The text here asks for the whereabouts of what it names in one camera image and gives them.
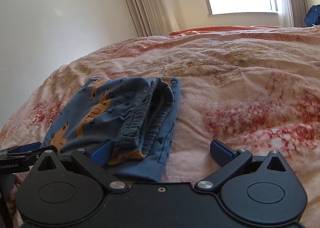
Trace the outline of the person's left hand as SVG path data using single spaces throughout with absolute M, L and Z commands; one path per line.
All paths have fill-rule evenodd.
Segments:
M 15 214 L 17 207 L 16 207 L 16 195 L 19 191 L 20 185 L 23 182 L 23 177 L 21 176 L 20 173 L 17 173 L 15 175 L 15 182 L 14 182 L 14 186 L 11 189 L 10 193 L 9 193 L 9 199 L 7 201 L 7 208 L 10 214 Z

